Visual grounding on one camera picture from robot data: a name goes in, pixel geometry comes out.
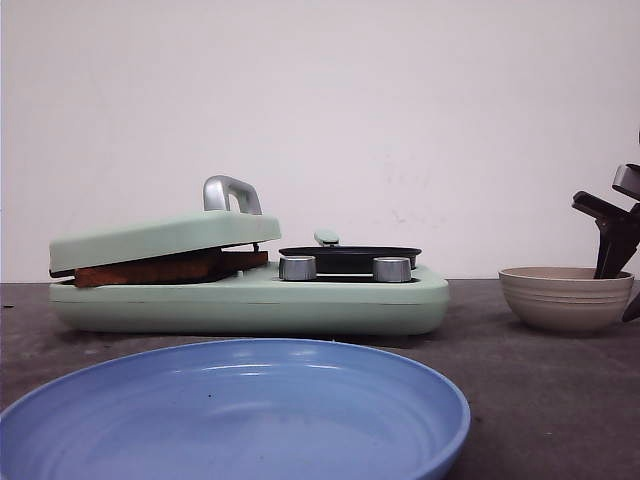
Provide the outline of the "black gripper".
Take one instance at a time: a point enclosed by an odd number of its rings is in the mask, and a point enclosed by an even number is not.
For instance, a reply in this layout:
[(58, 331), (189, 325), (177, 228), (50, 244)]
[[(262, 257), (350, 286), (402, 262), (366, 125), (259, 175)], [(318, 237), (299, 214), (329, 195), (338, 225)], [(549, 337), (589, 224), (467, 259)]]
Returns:
[[(572, 207), (595, 219), (600, 240), (595, 279), (616, 278), (637, 251), (639, 244), (639, 203), (629, 211), (586, 191), (573, 196)], [(640, 317), (640, 293), (625, 309), (622, 321)]]

